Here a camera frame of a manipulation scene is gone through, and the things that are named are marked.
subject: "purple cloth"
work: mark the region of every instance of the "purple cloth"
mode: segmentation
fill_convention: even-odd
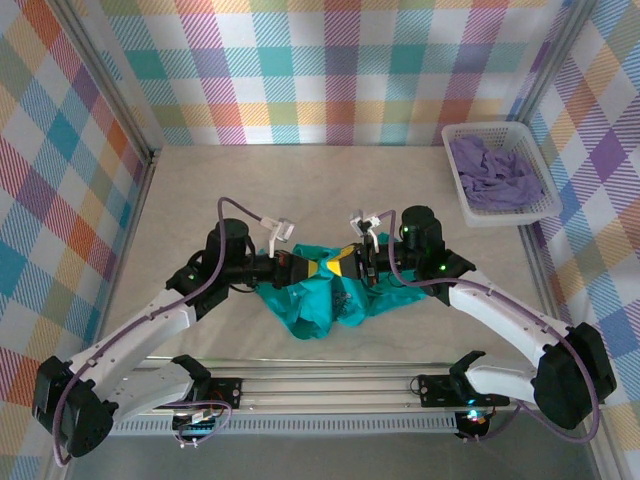
[[[540,200],[542,184],[529,162],[517,153],[491,151],[470,135],[450,143],[469,204],[483,210],[512,210]]]

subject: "crumpled cloth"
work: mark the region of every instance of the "crumpled cloth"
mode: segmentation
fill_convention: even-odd
[[[389,236],[381,233],[378,239],[387,243]],[[427,296],[420,288],[399,288],[393,274],[381,274],[380,283],[374,287],[367,287],[360,280],[335,275],[327,267],[327,261],[338,255],[340,250],[296,245],[292,253],[318,262],[315,275],[280,290],[266,283],[257,286],[257,294],[294,337],[302,340],[324,338],[334,322],[355,327],[367,317],[409,305]],[[402,276],[409,281],[415,280],[413,271],[404,271]]]
[[[455,139],[449,146],[472,207],[512,210],[544,196],[540,180],[521,155],[492,151],[475,135]]]

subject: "cable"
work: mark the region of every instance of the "cable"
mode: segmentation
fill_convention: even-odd
[[[378,215],[378,218],[382,219],[382,218],[387,217],[387,216],[391,216],[391,220],[390,220],[390,224],[391,225],[389,227],[389,231],[393,232],[396,229],[396,211],[395,210],[389,210],[387,212],[384,212],[381,215]],[[587,386],[587,390],[589,391],[589,397],[591,399],[591,409],[593,411],[593,425],[591,426],[591,430],[589,430],[589,433],[587,435],[585,435],[584,437],[580,437],[580,438],[572,437],[571,435],[568,435],[567,433],[565,433],[561,428],[559,428],[556,425],[550,423],[547,419],[538,416],[535,412],[533,412],[533,410],[531,410],[527,405],[525,405],[520,400],[518,400],[518,407],[520,407],[522,410],[525,411],[525,413],[531,415],[538,422],[542,423],[547,429],[549,429],[554,434],[556,434],[558,437],[560,437],[561,439],[563,439],[563,440],[565,440],[567,442],[570,442],[570,443],[588,443],[591,440],[593,440],[593,438],[596,436],[596,433],[598,433],[598,427],[600,426],[600,406],[599,406],[599,403],[598,403],[598,395],[596,393],[596,389],[595,389],[595,386],[593,384],[593,380],[591,379],[591,376],[589,375],[589,371],[587,370],[586,365],[584,364],[584,362],[580,358],[580,355],[578,355],[578,353],[575,351],[573,346],[556,329],[554,329],[551,325],[549,325],[543,319],[538,317],[538,315],[536,315],[533,312],[531,312],[529,309],[527,309],[527,308],[523,307],[522,305],[520,305],[519,303],[513,301],[512,299],[510,299],[506,295],[504,295],[504,294],[502,294],[500,292],[497,292],[497,291],[487,287],[486,285],[482,285],[481,283],[477,283],[477,282],[473,282],[471,280],[465,280],[465,279],[461,279],[461,278],[437,278],[437,279],[433,279],[433,280],[423,280],[421,282],[409,282],[409,281],[405,280],[402,277],[402,275],[400,274],[400,271],[398,270],[396,262],[394,261],[394,259],[396,258],[395,257],[394,242],[389,242],[388,248],[389,248],[389,259],[390,259],[389,265],[391,266],[391,271],[396,276],[398,281],[400,283],[402,283],[403,285],[406,285],[407,287],[426,287],[426,286],[429,286],[429,285],[437,285],[437,284],[440,284],[440,283],[453,283],[453,284],[466,285],[466,286],[475,288],[475,289],[481,291],[484,294],[493,296],[498,301],[500,301],[503,304],[505,304],[507,307],[515,310],[516,312],[520,313],[521,315],[524,315],[529,320],[531,320],[534,324],[538,325],[539,327],[542,327],[542,328],[546,329],[546,331],[548,331],[556,340],[558,340],[558,342],[560,342],[562,344],[562,346],[567,349],[569,354],[575,360],[576,365],[577,365],[578,369],[580,370],[580,373],[582,374],[582,377],[584,378],[585,384]]]
[[[413,382],[415,382],[417,379],[418,379],[418,375],[416,375],[411,379],[411,382],[409,382],[409,390],[411,390],[411,393],[413,393],[414,395],[420,396],[420,392],[418,390],[414,390],[413,388]]]
[[[113,338],[107,340],[104,343],[104,345],[102,345],[102,347],[96,350],[93,356],[78,369],[78,371],[75,373],[75,375],[71,378],[67,386],[62,391],[62,395],[60,395],[60,399],[58,400],[56,409],[53,414],[53,427],[51,431],[53,436],[53,456],[59,467],[64,467],[71,461],[71,455],[68,455],[66,458],[62,457],[62,451],[60,446],[60,426],[62,423],[62,413],[64,410],[64,405],[67,401],[67,398],[69,397],[69,393],[71,392],[71,389],[76,385],[76,383],[78,383],[78,381],[80,380],[80,377],[82,377],[82,375],[84,375],[84,373],[91,367],[91,364],[95,365],[95,362],[97,362],[97,360],[100,357],[102,357],[107,350],[109,350],[114,344],[120,341],[121,338],[123,338],[133,329],[135,329],[142,323],[148,320],[153,320],[158,315],[162,315],[163,313],[168,312],[169,310],[172,310],[173,308],[179,305],[182,305],[184,303],[187,303],[188,301],[197,297],[202,292],[204,292],[207,288],[209,288],[211,284],[215,281],[215,279],[218,277],[218,275],[220,274],[220,271],[222,270],[222,266],[224,265],[224,256],[226,253],[226,243],[225,243],[226,230],[224,226],[224,215],[222,212],[222,205],[224,203],[230,203],[234,207],[246,213],[251,218],[257,220],[258,222],[262,220],[261,217],[247,210],[245,207],[240,205],[235,200],[232,200],[231,198],[228,198],[228,197],[220,197],[218,199],[218,222],[220,226],[220,256],[218,257],[218,264],[216,265],[215,270],[211,274],[211,277],[209,277],[209,279],[204,284],[202,284],[199,288],[197,288],[190,294],[186,295],[185,297],[179,300],[176,300],[175,302],[170,303],[169,305],[160,307],[157,310],[154,310],[153,312],[151,312],[150,314],[144,315],[138,318],[137,320],[133,321],[132,323],[130,323],[127,327],[125,327],[124,329],[119,331],[116,335],[114,335]]]
[[[218,407],[224,407],[227,412],[229,412],[227,414],[227,416],[224,419],[224,422],[222,422],[222,424],[216,428],[214,428],[211,432],[207,433],[204,437],[199,438],[198,440],[193,440],[192,442],[187,443],[184,438],[182,437],[182,432],[185,429],[186,425],[182,425],[181,427],[178,428],[178,435],[177,435],[177,439],[180,442],[180,444],[182,446],[184,445],[193,445],[194,447],[197,447],[198,445],[203,444],[204,442],[206,442],[207,440],[209,440],[211,437],[213,437],[214,435],[218,434],[220,432],[220,430],[222,430],[223,428],[225,428],[228,424],[229,421],[231,420],[231,416],[233,415],[233,408],[231,407],[231,405],[227,402],[224,402],[222,400],[203,400],[201,402],[172,402],[172,403],[167,403],[165,404],[166,407],[197,407],[197,406],[218,406]]]
[[[238,287],[236,287],[235,285],[229,285],[229,288],[230,288],[231,290],[233,290],[234,292],[238,292],[238,293],[253,293],[253,292],[255,292],[255,291],[256,291],[256,289],[255,289],[255,288],[252,288],[252,289],[250,289],[250,290],[245,290],[245,289],[243,289],[243,288],[238,288]]]
[[[393,275],[393,272],[387,273],[387,281],[389,282],[389,285],[391,285],[393,288],[405,288],[405,285],[396,285],[395,283],[393,283],[391,281],[391,275]]]
[[[469,435],[468,433],[465,432],[460,432],[460,434],[465,437],[463,439],[463,443],[467,444],[467,445],[477,445],[478,447],[480,447],[482,450],[485,451],[485,453],[488,453],[489,455],[491,455],[493,458],[495,458],[499,463],[501,463],[502,465],[504,465],[505,467],[507,467],[511,472],[516,474],[516,478],[522,479],[522,478],[527,478],[526,476],[523,476],[523,474],[521,472],[518,472],[514,467],[512,467],[511,465],[509,465],[504,458],[502,458],[502,456],[500,456],[499,454],[495,453],[492,449],[490,449],[489,447],[487,447],[484,444],[484,440],[487,438],[487,435],[485,435],[484,437],[480,437],[478,435]]]
[[[495,395],[489,395],[489,397],[491,397],[491,400],[493,400],[493,410],[491,410],[491,413],[489,415],[487,415],[489,418],[493,418],[496,416],[496,414],[498,413],[498,411],[496,410],[496,396]]]
[[[482,441],[491,440],[492,438],[495,438],[498,435],[500,435],[502,432],[504,432],[507,429],[507,427],[511,425],[511,422],[513,422],[516,419],[516,417],[520,413],[521,408],[522,407],[520,405],[517,405],[515,410],[511,413],[511,415],[509,415],[509,417],[504,422],[502,422],[498,428],[496,428],[495,430],[492,430],[491,432],[487,433],[482,437]]]
[[[218,398],[219,398],[220,400],[222,400],[223,402],[225,401],[225,400],[224,400],[224,397],[222,396],[222,394],[221,394],[219,391],[214,390],[214,391],[213,391],[213,392],[211,392],[211,393],[213,393],[213,394],[217,395],[217,396],[218,396]],[[216,414],[215,414],[215,410],[213,410],[213,412],[214,412],[213,417],[214,417],[214,418],[221,417],[221,416],[222,416],[222,414],[224,413],[224,411],[225,411],[225,408],[224,408],[224,407],[222,407],[222,408],[220,409],[220,412],[218,412],[218,414],[216,415]]]

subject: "metal bracket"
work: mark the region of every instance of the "metal bracket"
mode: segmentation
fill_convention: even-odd
[[[458,427],[456,437],[462,439],[475,438],[476,436],[484,437],[489,432],[491,418],[479,421],[478,419],[470,418],[467,414],[456,412],[456,425]]]
[[[506,407],[509,399],[502,395],[475,395],[469,400],[458,396],[449,375],[418,375],[418,392],[423,408],[433,407]]]
[[[240,399],[242,397],[242,378],[211,378],[207,381],[206,398],[210,400],[222,400],[231,405],[232,409],[240,408]],[[216,425],[216,416],[213,408],[198,408],[195,411],[193,407],[166,407],[174,410],[173,420],[171,422],[172,430],[178,430],[182,427],[185,432],[189,430],[213,429]],[[185,439],[191,439],[191,436],[185,433]]]
[[[286,218],[274,220],[273,218],[263,217],[260,220],[260,225],[271,230],[269,235],[269,258],[273,258],[276,251],[276,241],[287,243],[293,233],[295,224]]]
[[[373,248],[375,249],[376,253],[380,252],[378,236],[376,235],[376,232],[373,231],[373,229],[379,227],[382,222],[376,214],[365,216],[362,210],[356,210],[351,214],[349,224],[360,238],[366,235],[371,236],[371,238],[373,239]]]

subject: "beige table surface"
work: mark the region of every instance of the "beige table surface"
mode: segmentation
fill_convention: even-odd
[[[516,227],[469,228],[451,169],[436,147],[167,147],[159,160],[138,230],[116,290],[105,333],[135,315],[196,250],[216,223],[226,195],[259,215],[296,223],[296,243],[344,246],[357,241],[352,211],[382,212],[423,204],[442,222],[447,246],[490,279],[539,308]],[[242,218],[233,207],[226,216]],[[258,248],[267,231],[246,219]],[[454,362],[471,350],[519,358],[477,320],[427,299],[367,319],[334,324],[327,338],[301,341],[253,294],[229,298],[157,355],[204,358]]]

